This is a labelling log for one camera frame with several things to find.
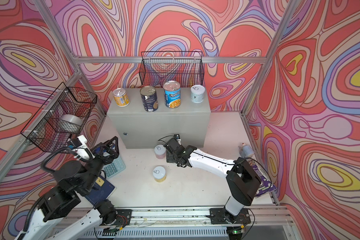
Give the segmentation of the pale green white can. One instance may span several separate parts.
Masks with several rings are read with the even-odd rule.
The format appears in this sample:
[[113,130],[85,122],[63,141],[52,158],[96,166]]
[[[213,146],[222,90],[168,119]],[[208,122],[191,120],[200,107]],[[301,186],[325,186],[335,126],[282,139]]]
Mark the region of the pale green white can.
[[193,103],[202,103],[204,101],[205,87],[202,85],[194,85],[191,87],[191,101]]

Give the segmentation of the white yellow can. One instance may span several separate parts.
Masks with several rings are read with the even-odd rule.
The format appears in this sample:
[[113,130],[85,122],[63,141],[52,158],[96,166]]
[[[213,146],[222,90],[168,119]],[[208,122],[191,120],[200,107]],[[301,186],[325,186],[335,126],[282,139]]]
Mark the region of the white yellow can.
[[163,166],[157,166],[153,170],[153,177],[156,182],[161,183],[166,180],[167,171]]

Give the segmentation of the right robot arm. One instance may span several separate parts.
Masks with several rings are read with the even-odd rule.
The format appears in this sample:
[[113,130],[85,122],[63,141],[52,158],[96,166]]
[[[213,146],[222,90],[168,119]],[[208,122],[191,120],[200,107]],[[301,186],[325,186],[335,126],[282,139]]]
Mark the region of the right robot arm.
[[168,163],[174,163],[181,168],[202,169],[227,181],[231,192],[223,208],[227,222],[229,217],[239,216],[245,206],[252,204],[263,181],[248,158],[227,160],[207,154],[194,146],[184,147],[180,143],[179,135],[174,135],[167,141],[159,141],[164,143]]

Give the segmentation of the blue label large can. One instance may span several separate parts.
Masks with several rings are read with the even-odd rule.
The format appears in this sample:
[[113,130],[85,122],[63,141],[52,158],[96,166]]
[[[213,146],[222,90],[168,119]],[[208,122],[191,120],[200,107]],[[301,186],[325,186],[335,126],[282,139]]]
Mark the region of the blue label large can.
[[165,104],[170,109],[181,105],[181,85],[176,81],[168,81],[163,85]]

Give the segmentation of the pink white can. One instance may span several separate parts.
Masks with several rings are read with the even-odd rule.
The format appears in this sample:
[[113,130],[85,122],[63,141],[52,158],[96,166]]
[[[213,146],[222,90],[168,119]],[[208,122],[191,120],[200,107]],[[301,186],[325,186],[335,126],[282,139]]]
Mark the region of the pink white can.
[[164,159],[167,154],[166,148],[163,145],[155,146],[154,152],[157,159]]

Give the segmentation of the dark tomato can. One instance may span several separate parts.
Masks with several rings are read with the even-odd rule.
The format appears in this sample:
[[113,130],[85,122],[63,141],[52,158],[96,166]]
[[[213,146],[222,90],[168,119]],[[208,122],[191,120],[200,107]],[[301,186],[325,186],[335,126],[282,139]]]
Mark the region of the dark tomato can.
[[143,106],[147,112],[154,112],[158,109],[158,97],[156,89],[152,86],[145,86],[140,90]]

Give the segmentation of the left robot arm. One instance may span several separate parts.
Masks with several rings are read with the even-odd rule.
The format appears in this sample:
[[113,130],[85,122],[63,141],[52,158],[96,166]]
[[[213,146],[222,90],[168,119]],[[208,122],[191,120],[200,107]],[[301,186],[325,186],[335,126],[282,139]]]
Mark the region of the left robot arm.
[[[39,197],[27,214],[23,230],[18,240],[43,240],[80,202],[88,196],[104,166],[119,157],[119,139],[99,143],[92,149],[87,139],[80,135],[71,139],[41,163],[41,169],[53,175],[57,185]],[[68,153],[74,160],[64,163],[58,170],[48,168],[47,164],[57,154]]]

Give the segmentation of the yellow corn can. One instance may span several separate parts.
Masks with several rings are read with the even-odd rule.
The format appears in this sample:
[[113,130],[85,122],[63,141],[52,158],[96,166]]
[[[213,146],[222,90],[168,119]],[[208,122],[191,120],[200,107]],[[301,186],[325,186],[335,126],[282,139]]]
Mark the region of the yellow corn can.
[[124,88],[113,90],[113,97],[119,107],[126,107],[130,103],[127,92]]

